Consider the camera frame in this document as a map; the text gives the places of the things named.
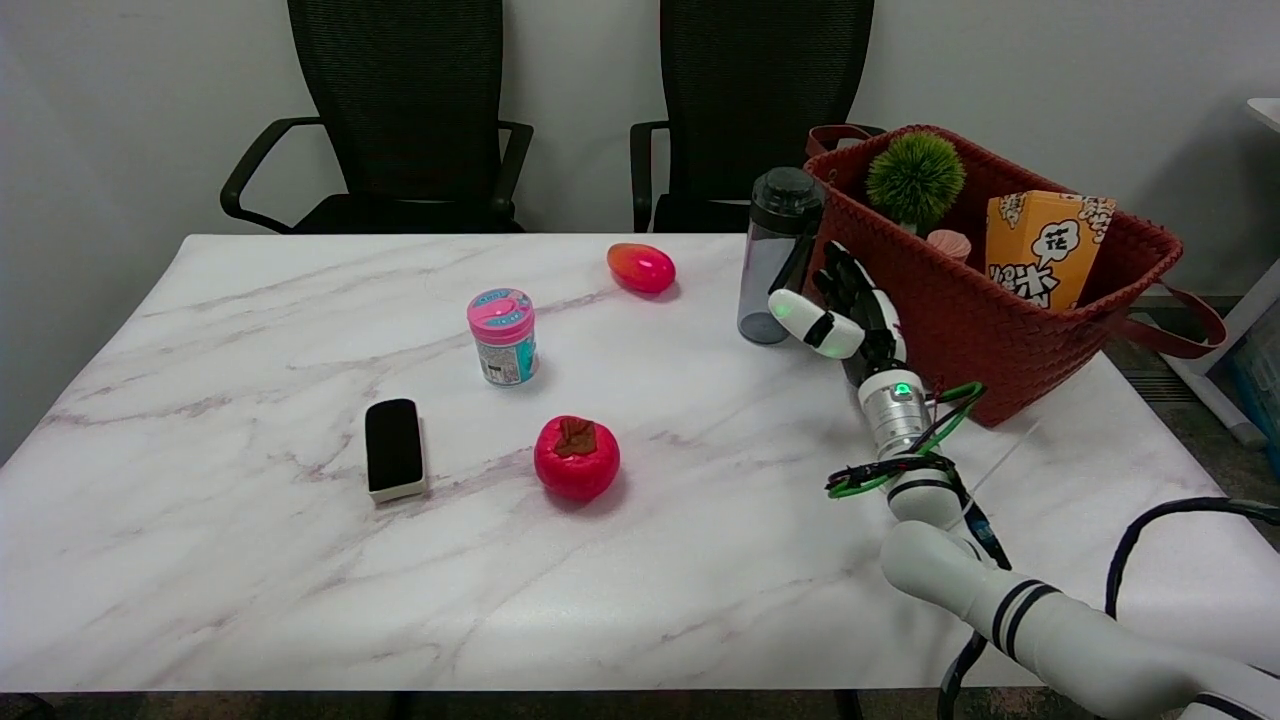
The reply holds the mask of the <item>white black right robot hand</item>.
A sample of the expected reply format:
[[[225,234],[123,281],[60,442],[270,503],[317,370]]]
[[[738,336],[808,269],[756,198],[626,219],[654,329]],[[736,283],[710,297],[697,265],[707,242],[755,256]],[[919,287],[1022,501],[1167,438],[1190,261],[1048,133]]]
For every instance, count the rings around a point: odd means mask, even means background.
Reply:
[[[820,268],[809,279],[817,301],[791,290],[782,277],[771,287],[768,311],[788,334],[840,361],[851,386],[908,369],[899,311],[847,249],[827,243]]]

